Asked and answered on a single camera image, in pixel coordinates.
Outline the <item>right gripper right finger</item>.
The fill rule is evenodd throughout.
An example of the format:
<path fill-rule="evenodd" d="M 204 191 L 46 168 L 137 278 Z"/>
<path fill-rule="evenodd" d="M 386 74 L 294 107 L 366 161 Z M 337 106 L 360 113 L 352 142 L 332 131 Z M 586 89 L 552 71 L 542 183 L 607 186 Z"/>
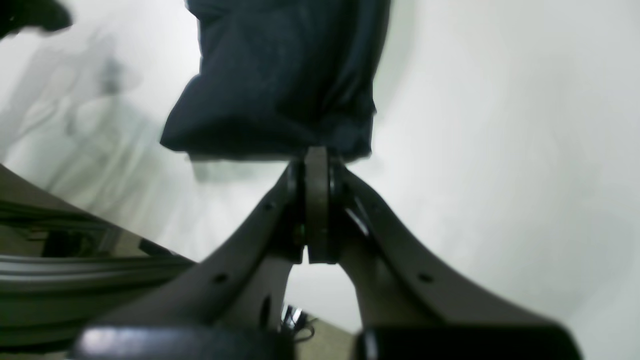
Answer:
<path fill-rule="evenodd" d="M 564 326 L 429 251 L 342 159 L 317 150 L 317 260 L 354 286 L 357 360 L 580 360 Z"/>

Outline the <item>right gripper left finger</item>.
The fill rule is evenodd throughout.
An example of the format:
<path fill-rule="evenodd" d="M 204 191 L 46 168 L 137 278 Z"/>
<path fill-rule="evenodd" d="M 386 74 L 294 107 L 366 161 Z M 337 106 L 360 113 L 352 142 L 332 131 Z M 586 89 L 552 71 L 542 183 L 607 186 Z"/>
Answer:
<path fill-rule="evenodd" d="M 294 360 L 281 310 L 293 265 L 318 259 L 318 148 L 293 161 L 206 260 L 92 322 L 73 360 Z"/>

